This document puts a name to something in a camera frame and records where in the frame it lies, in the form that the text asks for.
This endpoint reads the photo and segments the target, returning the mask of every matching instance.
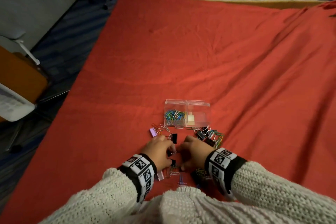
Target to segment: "chair backrest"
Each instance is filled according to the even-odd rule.
[[[34,104],[48,81],[35,65],[20,55],[0,46],[0,83]]]

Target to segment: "chair wheel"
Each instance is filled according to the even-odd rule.
[[[22,146],[21,145],[13,145],[9,152],[10,153],[19,153],[20,151],[22,151]]]

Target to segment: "black wristband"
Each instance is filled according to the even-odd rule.
[[[134,184],[138,193],[137,202],[144,201],[152,189],[156,166],[146,154],[135,154],[118,168]]]
[[[219,191],[231,194],[231,182],[235,172],[246,162],[244,158],[220,148],[212,151],[205,160],[205,170],[210,174]]]

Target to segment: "transparent organizer box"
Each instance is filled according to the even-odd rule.
[[[180,111],[181,120],[167,118],[170,113]],[[206,127],[210,124],[210,104],[201,100],[167,99],[165,102],[164,124],[166,126]]]

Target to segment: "blue striped carpet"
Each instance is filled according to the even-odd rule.
[[[78,0],[65,16],[33,49],[33,54],[57,82],[49,93],[69,89],[94,46],[100,31],[117,0],[112,0],[109,10],[103,10],[104,0]],[[63,98],[42,106],[42,111],[55,117]],[[42,141],[50,123],[32,114],[23,127],[18,143],[23,150],[17,154],[0,155],[0,212],[17,182]],[[4,149],[14,130],[14,124],[1,127],[0,149]]]

